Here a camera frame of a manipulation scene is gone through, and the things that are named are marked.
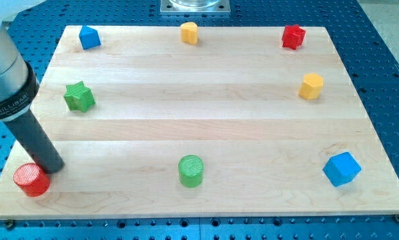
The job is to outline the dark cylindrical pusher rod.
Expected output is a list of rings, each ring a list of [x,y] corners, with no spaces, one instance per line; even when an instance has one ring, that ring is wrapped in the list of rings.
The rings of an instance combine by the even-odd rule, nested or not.
[[[44,172],[56,173],[63,168],[62,157],[30,110],[11,121],[6,121],[5,125]]]

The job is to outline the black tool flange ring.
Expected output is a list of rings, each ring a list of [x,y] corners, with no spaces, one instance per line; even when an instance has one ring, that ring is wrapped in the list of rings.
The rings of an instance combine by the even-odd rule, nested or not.
[[[27,80],[12,96],[0,101],[0,121],[12,121],[14,118],[24,114],[30,107],[39,90],[39,82],[32,66],[27,65]]]

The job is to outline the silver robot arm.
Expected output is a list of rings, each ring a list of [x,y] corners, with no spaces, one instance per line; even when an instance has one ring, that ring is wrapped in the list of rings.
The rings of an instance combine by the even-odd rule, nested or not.
[[[39,82],[3,26],[5,18],[42,2],[0,0],[0,121],[44,172],[56,173],[64,162],[30,110]]]

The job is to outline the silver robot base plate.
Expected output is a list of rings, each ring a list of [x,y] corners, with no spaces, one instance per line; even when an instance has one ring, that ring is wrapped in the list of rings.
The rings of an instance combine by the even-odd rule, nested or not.
[[[230,0],[161,0],[161,15],[229,15]]]

